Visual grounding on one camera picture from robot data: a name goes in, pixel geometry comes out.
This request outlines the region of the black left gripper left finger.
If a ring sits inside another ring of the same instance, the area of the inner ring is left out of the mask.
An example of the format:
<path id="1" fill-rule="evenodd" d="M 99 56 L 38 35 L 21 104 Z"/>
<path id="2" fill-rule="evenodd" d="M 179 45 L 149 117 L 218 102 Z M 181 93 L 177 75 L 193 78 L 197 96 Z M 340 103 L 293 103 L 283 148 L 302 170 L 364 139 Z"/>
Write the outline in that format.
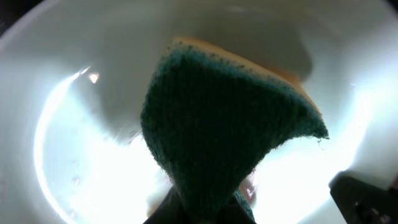
<path id="1" fill-rule="evenodd" d="M 174 187 L 170 188 L 158 208 L 144 224 L 190 224 L 190 219 Z"/>

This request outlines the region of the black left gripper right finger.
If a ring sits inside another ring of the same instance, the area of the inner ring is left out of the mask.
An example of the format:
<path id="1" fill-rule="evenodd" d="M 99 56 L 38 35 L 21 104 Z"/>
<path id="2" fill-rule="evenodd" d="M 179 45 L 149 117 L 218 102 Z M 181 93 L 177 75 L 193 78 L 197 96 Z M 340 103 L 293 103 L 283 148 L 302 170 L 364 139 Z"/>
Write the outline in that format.
<path id="1" fill-rule="evenodd" d="M 256 224 L 252 210 L 240 191 L 235 191 L 220 210 L 217 224 Z"/>

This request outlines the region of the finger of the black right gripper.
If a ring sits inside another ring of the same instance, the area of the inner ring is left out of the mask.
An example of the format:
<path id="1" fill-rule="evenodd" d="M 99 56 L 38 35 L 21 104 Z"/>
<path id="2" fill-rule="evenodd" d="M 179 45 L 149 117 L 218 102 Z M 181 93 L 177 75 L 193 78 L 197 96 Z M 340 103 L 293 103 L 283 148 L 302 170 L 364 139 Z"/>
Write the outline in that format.
<path id="1" fill-rule="evenodd" d="M 341 172 L 329 188 L 347 224 L 397 224 L 397 179 L 387 189 L 381 189 Z"/>

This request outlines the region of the green yellow sponge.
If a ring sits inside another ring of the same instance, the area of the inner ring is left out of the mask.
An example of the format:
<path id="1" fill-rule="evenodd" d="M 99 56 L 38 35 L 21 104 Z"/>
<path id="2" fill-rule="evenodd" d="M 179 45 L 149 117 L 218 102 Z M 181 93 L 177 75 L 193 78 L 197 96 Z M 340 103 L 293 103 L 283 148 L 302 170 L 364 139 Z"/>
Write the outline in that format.
<path id="1" fill-rule="evenodd" d="M 189 223 L 227 219 L 240 183 L 271 150 L 329 137 L 295 77 L 186 37 L 171 41 L 158 63 L 141 128 L 173 182 L 177 220 Z"/>

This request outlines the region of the white plate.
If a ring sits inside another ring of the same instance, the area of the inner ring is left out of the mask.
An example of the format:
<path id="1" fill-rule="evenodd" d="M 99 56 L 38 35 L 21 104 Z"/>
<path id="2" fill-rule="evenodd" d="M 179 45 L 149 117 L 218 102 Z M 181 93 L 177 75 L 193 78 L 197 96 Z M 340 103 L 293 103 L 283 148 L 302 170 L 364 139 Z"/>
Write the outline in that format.
<path id="1" fill-rule="evenodd" d="M 297 73 L 329 139 L 256 167 L 258 223 L 343 223 L 329 183 L 397 175 L 397 13 L 385 1 L 44 1 L 1 37 L 1 222 L 142 223 L 170 182 L 141 136 L 172 37 Z"/>

